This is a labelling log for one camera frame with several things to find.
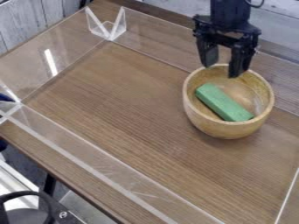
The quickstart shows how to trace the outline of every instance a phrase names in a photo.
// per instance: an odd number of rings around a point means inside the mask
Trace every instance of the wood grain surface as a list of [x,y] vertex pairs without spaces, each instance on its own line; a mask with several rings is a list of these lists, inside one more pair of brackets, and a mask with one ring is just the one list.
[[[116,2],[94,3],[102,19],[115,18]],[[257,58],[254,69],[277,85],[286,109],[295,109],[297,65]],[[275,108],[253,136],[215,139],[193,127],[183,111],[187,75],[107,42],[26,103],[226,223],[274,223],[299,166],[298,116]],[[10,122],[0,133],[119,221],[161,223]]]

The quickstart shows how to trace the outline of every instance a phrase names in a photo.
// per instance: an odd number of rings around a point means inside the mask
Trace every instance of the green sponge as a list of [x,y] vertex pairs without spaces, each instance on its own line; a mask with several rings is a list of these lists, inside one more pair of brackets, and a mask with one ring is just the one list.
[[195,94],[225,121],[245,122],[255,117],[214,84],[203,84]]

